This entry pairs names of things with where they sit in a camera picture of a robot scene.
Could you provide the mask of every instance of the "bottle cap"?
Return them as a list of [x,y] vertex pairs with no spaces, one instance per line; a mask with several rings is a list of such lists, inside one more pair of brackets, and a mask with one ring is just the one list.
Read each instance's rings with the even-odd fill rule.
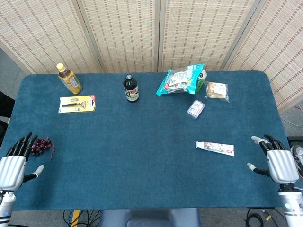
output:
[[130,74],[126,75],[126,79],[131,80],[132,78],[133,78],[132,75],[130,75]]
[[63,72],[65,70],[65,66],[62,63],[57,64],[57,69],[59,72]]

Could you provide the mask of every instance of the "small white box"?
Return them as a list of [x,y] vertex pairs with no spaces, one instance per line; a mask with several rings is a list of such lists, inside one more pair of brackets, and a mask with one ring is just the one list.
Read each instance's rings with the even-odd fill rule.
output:
[[197,119],[197,117],[200,115],[202,110],[204,109],[205,104],[201,101],[195,100],[192,105],[187,110],[187,113],[192,116],[193,118]]

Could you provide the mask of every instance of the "grapes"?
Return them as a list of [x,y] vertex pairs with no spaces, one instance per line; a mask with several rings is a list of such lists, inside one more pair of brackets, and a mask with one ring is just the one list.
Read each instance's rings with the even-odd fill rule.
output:
[[49,137],[46,137],[46,139],[37,139],[36,143],[32,145],[32,155],[41,155],[50,147],[52,147],[52,142],[49,140]]

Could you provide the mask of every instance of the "toothpaste tube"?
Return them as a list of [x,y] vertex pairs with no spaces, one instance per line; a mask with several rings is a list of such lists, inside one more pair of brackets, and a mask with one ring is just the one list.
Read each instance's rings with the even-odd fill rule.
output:
[[196,142],[196,148],[203,150],[209,150],[212,152],[233,156],[233,145],[221,144],[221,143],[210,143],[210,142]]

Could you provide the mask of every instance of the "chip bag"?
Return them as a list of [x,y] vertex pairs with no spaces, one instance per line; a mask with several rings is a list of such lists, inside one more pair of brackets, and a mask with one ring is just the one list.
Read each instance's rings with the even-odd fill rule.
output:
[[189,65],[176,70],[169,69],[156,94],[158,96],[178,92],[194,94],[196,91],[197,79],[202,72],[203,67],[204,64],[198,64]]

